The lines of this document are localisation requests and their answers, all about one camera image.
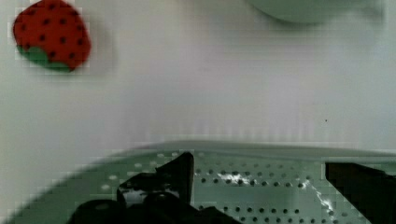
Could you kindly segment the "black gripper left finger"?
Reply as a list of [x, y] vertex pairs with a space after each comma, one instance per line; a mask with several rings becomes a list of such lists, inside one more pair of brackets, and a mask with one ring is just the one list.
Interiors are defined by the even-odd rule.
[[214, 206], [191, 206], [193, 173], [194, 157], [185, 152], [121, 183], [116, 200], [82, 203], [66, 224], [241, 224]]

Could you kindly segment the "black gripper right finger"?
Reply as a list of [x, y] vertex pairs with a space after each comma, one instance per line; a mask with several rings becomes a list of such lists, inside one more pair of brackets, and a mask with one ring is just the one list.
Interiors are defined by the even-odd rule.
[[326, 179], [372, 224], [395, 224], [394, 175], [349, 162], [326, 162]]

